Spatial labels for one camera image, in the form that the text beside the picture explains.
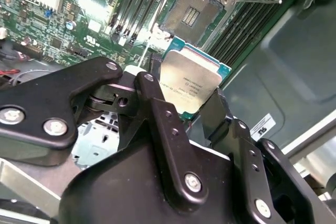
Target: cable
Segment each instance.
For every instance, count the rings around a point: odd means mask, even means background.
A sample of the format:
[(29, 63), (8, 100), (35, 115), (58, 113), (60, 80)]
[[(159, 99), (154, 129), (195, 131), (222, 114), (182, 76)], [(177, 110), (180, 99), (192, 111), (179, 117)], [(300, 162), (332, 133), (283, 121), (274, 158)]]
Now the cable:
[(23, 76), (23, 75), (25, 75), (25, 74), (27, 74), (27, 73), (33, 73), (33, 72), (49, 72), (49, 73), (52, 73), (52, 72), (54, 72), (54, 71), (51, 71), (51, 70), (29, 70), (29, 71), (22, 72), (22, 73), (18, 74), (18, 75), (17, 75), (16, 77), (14, 77), (14, 78), (11, 78), (11, 79), (9, 80), (9, 82), (13, 82), (13, 86), (16, 86), (16, 85), (17, 85), (17, 82), (18, 82), (18, 79), (19, 79), (21, 76)]

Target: cpu processor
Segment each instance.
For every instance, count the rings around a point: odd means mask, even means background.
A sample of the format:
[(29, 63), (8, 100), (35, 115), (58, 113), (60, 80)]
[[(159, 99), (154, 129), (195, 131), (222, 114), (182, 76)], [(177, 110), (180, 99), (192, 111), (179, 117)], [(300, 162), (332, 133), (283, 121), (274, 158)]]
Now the cpu processor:
[(160, 29), (195, 45), (222, 10), (215, 0), (175, 0)]
[(160, 86), (182, 119), (190, 119), (209, 99), (231, 68), (175, 37), (163, 55)]

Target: chip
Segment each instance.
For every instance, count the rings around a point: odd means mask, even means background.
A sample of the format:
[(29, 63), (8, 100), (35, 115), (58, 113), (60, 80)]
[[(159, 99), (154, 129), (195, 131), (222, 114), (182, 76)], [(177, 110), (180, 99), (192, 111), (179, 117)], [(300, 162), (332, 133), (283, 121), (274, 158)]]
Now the chip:
[(51, 42), (51, 46), (52, 47), (55, 47), (57, 49), (60, 49), (61, 48), (61, 45), (62, 45), (62, 41), (60, 41), (59, 39), (57, 38), (53, 38), (52, 39), (52, 42)]
[(67, 20), (73, 21), (74, 18), (75, 18), (75, 16), (73, 14), (68, 14), (67, 15)]
[(176, 0), (160, 29), (197, 44), (222, 10), (215, 0)]
[(80, 7), (78, 5), (71, 4), (70, 5), (70, 10), (73, 11), (74, 13), (79, 13)]
[(26, 10), (20, 10), (19, 14), (20, 14), (20, 17), (23, 18), (23, 19), (27, 18), (27, 16), (28, 16)]

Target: black mechanical arm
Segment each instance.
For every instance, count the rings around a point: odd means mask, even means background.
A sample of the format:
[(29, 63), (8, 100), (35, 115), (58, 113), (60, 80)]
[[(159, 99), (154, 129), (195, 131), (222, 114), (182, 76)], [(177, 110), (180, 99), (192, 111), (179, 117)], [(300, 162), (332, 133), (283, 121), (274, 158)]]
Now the black mechanical arm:
[(2, 91), (0, 157), (59, 165), (78, 124), (113, 111), (119, 151), (69, 184), (59, 223), (336, 223), (273, 142), (251, 139), (220, 89), (200, 110), (218, 152), (190, 142), (157, 73), (123, 74), (99, 57)]

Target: green circuit board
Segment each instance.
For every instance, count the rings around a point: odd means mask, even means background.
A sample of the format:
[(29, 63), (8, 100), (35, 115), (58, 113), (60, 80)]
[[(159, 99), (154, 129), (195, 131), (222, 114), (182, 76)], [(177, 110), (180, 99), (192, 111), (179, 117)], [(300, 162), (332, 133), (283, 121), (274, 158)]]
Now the green circuit board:
[[(22, 43), (29, 38), (30, 48), (64, 66), (104, 56), (122, 67), (140, 64), (146, 69), (149, 51), (164, 52), (174, 36), (220, 61), (228, 55), (222, 51), (229, 48), (222, 44), (235, 41), (230, 44), (232, 60), (222, 61), (232, 66), (231, 61), (238, 62), (239, 55), (247, 55), (293, 1), (284, 0), (281, 8), (260, 6), (257, 10), (265, 11), (255, 16), (256, 12), (241, 12), (246, 3), (235, 3), (229, 9), (221, 0), (62, 0), (60, 8), (52, 13), (34, 0), (0, 0), (0, 26), (7, 29), (12, 41)], [(258, 41), (244, 41), (250, 43), (248, 48), (240, 47), (244, 29), (235, 30), (239, 36), (222, 38), (223, 32), (231, 34), (227, 28), (237, 16), (253, 32), (259, 29), (253, 24), (262, 21), (259, 35), (255, 36)]]
[[(122, 67), (137, 65), (145, 49), (143, 42), (137, 41), (132, 47), (120, 46), (105, 32), (121, 1), (64, 0), (60, 11), (46, 17), (46, 8), (32, 1), (0, 0), (0, 25), (8, 30), (11, 40), (20, 42), (29, 37), (34, 42), (30, 43), (31, 47), (42, 51), (46, 59), (64, 66), (97, 56), (108, 57)], [(68, 22), (76, 24), (73, 30), (67, 29)], [(69, 46), (85, 50), (87, 57), (72, 54)]]

